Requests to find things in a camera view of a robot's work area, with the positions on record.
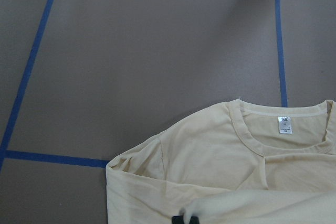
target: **shirt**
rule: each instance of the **shirt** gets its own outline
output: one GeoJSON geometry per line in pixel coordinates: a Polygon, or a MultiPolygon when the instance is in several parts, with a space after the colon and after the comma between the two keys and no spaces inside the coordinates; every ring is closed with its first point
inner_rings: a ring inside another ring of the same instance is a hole
{"type": "Polygon", "coordinates": [[[332,223],[335,140],[332,100],[214,104],[107,164],[109,224],[171,223],[179,214],[201,223],[332,223]],[[292,134],[283,134],[284,119],[292,134]]]}

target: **blue painter's tape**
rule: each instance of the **blue painter's tape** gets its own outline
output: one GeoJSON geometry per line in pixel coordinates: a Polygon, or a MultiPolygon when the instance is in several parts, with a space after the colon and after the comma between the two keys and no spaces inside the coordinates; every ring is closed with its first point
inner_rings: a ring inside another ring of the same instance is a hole
{"type": "Polygon", "coordinates": [[[3,139],[2,139],[2,142],[1,142],[1,145],[0,145],[0,172],[1,172],[2,164],[4,162],[5,153],[6,153],[6,150],[7,150],[8,146],[9,146],[9,142],[10,142],[10,139],[12,137],[14,126],[15,126],[15,123],[16,123],[16,120],[17,120],[17,117],[18,117],[18,114],[19,114],[19,111],[20,111],[20,107],[21,107],[21,104],[22,104],[22,101],[23,101],[23,97],[25,95],[25,91],[26,91],[26,88],[27,88],[27,85],[28,85],[28,81],[29,81],[30,75],[32,73],[32,69],[33,69],[33,66],[34,66],[35,59],[36,59],[37,51],[38,51],[38,48],[39,48],[41,40],[42,40],[43,32],[45,30],[45,27],[46,27],[46,24],[47,24],[47,20],[48,20],[49,13],[50,13],[50,10],[51,10],[51,6],[53,5],[53,2],[54,2],[54,0],[47,0],[46,6],[45,6],[43,14],[42,14],[40,24],[39,24],[37,32],[36,32],[34,43],[33,43],[32,49],[31,49],[30,54],[29,54],[29,59],[27,61],[27,65],[26,65],[25,71],[23,73],[19,89],[17,91],[17,95],[16,95],[16,99],[14,101],[14,105],[13,105],[13,108],[12,108],[12,111],[11,111],[11,115],[9,116],[9,119],[8,119],[5,134],[3,136],[3,139]]]}
{"type": "Polygon", "coordinates": [[[276,28],[277,28],[281,105],[282,107],[287,107],[288,102],[287,102],[287,91],[286,91],[285,61],[283,59],[284,53],[283,53],[283,44],[282,44],[280,0],[275,0],[275,17],[276,17],[276,28]]]}
{"type": "Polygon", "coordinates": [[[6,151],[6,158],[22,159],[30,161],[57,163],[57,164],[67,164],[67,165],[80,165],[80,166],[90,166],[105,168],[109,161],[91,158],[81,158],[81,157],[68,157],[68,156],[58,156],[49,154],[38,154],[30,152],[17,152],[17,151],[6,151]]]}

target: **blue tape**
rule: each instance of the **blue tape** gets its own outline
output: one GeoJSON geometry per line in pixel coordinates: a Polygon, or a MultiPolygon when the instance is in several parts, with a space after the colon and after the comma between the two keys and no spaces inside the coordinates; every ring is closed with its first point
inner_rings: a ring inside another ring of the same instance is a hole
{"type": "Polygon", "coordinates": [[[27,61],[27,65],[26,65],[25,71],[23,73],[19,89],[17,91],[17,95],[16,95],[16,99],[14,101],[14,105],[13,105],[13,108],[12,108],[12,111],[11,111],[11,115],[9,116],[9,119],[8,119],[5,134],[3,136],[3,139],[2,139],[2,142],[1,142],[1,145],[0,145],[0,172],[1,172],[2,164],[4,162],[5,153],[6,153],[6,150],[7,150],[8,146],[9,146],[9,141],[12,137],[14,126],[15,126],[15,123],[16,123],[16,120],[17,120],[17,117],[18,117],[18,114],[19,114],[19,111],[20,111],[22,100],[23,100],[23,97],[25,95],[25,91],[26,91],[26,88],[27,88],[27,85],[28,85],[28,81],[29,81],[30,75],[32,73],[32,69],[33,69],[33,66],[34,66],[35,59],[36,59],[37,51],[38,51],[38,48],[39,48],[41,40],[42,40],[43,32],[45,30],[45,27],[46,27],[46,24],[47,24],[47,20],[48,20],[49,13],[50,13],[50,10],[51,10],[51,6],[53,5],[53,2],[54,2],[54,0],[47,0],[46,6],[45,6],[43,14],[42,14],[40,24],[39,24],[37,32],[36,32],[34,43],[33,43],[32,49],[31,49],[30,54],[29,54],[29,59],[27,61]]]}
{"type": "Polygon", "coordinates": [[[275,17],[276,17],[276,28],[277,28],[281,105],[282,107],[287,107],[288,102],[287,102],[287,91],[286,91],[285,61],[283,59],[284,53],[283,53],[283,44],[282,44],[280,0],[275,0],[275,17]]]}
{"type": "Polygon", "coordinates": [[[100,168],[105,168],[107,163],[109,162],[107,160],[100,160],[100,159],[68,157],[68,156],[38,154],[30,152],[17,152],[17,151],[6,151],[5,157],[13,159],[30,160],[30,161],[67,164],[67,165],[80,165],[80,166],[90,166],[100,168]]]}

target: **black object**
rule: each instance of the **black object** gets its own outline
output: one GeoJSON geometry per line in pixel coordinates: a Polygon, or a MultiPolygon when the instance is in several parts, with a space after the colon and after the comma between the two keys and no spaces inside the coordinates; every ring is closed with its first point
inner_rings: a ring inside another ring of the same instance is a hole
{"type": "MultiPolygon", "coordinates": [[[[200,224],[199,222],[200,221],[199,221],[197,216],[192,216],[190,222],[187,223],[187,224],[200,224]]],[[[184,221],[183,221],[183,215],[173,216],[172,217],[172,224],[185,224],[184,221]]]]}

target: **clothing label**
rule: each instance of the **clothing label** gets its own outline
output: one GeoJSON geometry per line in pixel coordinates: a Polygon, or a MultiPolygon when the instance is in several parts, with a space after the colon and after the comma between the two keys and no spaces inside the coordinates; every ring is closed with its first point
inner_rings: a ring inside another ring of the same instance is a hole
{"type": "Polygon", "coordinates": [[[292,124],[290,117],[280,116],[278,119],[280,134],[292,134],[292,124]]]}

